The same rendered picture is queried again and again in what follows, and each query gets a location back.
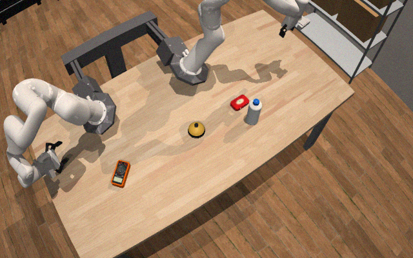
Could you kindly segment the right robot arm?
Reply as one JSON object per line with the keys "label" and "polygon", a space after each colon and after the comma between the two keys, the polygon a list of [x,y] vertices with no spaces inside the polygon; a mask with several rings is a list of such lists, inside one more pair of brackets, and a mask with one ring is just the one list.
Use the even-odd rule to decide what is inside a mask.
{"label": "right robot arm", "polygon": [[[65,121],[82,126],[89,122],[101,124],[106,117],[106,106],[101,101],[93,101],[90,96],[83,99],[55,87],[40,79],[26,79],[17,84],[12,92],[16,106],[27,116],[26,122],[16,115],[9,115],[4,121],[4,131],[8,148],[8,161],[18,173],[23,188],[28,188],[45,174],[56,176],[49,159],[43,163],[33,160],[31,165],[24,157],[45,118],[47,106]],[[22,149],[24,148],[24,149]]]}

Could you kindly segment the white plastic bottle with blue cap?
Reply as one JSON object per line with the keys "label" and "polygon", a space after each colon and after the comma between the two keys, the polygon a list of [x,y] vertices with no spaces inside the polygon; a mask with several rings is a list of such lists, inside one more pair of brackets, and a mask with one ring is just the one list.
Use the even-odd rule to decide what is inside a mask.
{"label": "white plastic bottle with blue cap", "polygon": [[262,109],[262,103],[259,99],[253,99],[249,102],[246,122],[250,125],[257,124]]}

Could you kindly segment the orange digital multimeter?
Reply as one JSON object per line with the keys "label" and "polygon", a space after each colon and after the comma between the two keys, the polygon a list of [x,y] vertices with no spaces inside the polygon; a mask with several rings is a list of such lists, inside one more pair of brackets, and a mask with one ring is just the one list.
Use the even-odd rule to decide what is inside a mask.
{"label": "orange digital multimeter", "polygon": [[128,173],[130,170],[130,163],[122,160],[118,160],[111,183],[114,186],[124,188]]}

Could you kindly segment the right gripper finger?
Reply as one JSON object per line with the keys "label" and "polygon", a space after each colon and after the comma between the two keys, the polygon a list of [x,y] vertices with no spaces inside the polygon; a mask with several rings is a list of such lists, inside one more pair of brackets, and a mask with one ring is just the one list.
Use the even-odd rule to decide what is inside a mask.
{"label": "right gripper finger", "polygon": [[54,149],[54,151],[55,151],[55,148],[56,147],[58,147],[59,145],[61,145],[63,142],[61,142],[61,141],[58,141],[58,142],[56,142],[55,144],[52,144],[52,143],[46,143],[46,148],[45,148],[45,152],[47,152],[48,151],[48,147],[49,146],[51,146],[51,148],[50,149]]}
{"label": "right gripper finger", "polygon": [[68,160],[69,160],[69,158],[64,158],[62,161],[61,161],[61,163],[60,163],[60,167],[59,167],[59,170],[57,169],[57,170],[55,170],[57,173],[61,173],[62,172],[62,169],[63,169],[63,166],[65,165],[65,163],[67,163],[68,162]]}

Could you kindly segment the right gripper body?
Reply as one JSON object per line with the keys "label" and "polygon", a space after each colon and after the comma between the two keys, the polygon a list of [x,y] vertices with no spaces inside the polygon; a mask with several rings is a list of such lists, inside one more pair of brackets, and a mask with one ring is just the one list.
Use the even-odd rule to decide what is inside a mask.
{"label": "right gripper body", "polygon": [[[50,148],[49,148],[50,149]],[[60,162],[59,159],[57,158],[57,155],[54,151],[54,149],[50,149],[47,152],[43,152],[38,158],[37,161],[39,161],[40,163],[43,163],[43,160],[45,160],[46,158],[49,159],[52,168],[55,170],[57,170],[60,167]]]}

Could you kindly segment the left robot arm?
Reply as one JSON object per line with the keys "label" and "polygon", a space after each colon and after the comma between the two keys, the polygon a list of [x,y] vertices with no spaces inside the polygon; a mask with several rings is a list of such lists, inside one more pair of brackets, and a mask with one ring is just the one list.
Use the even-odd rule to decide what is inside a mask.
{"label": "left robot arm", "polygon": [[[220,7],[230,0],[203,0],[198,8],[199,22],[204,38],[199,39],[189,52],[187,49],[182,54],[184,57],[179,65],[188,75],[199,75],[201,67],[211,53],[225,40],[225,33],[221,26],[222,18]],[[303,17],[303,12],[308,5],[308,0],[263,0],[280,14],[293,17],[299,22],[297,28],[302,30],[310,23]],[[185,54],[186,53],[186,54]]]}

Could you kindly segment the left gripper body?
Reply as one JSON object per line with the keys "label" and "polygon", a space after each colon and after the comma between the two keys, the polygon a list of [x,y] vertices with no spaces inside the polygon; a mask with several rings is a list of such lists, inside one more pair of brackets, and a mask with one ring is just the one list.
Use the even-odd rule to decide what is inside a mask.
{"label": "left gripper body", "polygon": [[284,26],[285,24],[287,25],[287,31],[289,31],[291,28],[293,28],[295,25],[297,25],[296,19],[290,16],[286,16],[281,24],[281,26]]}

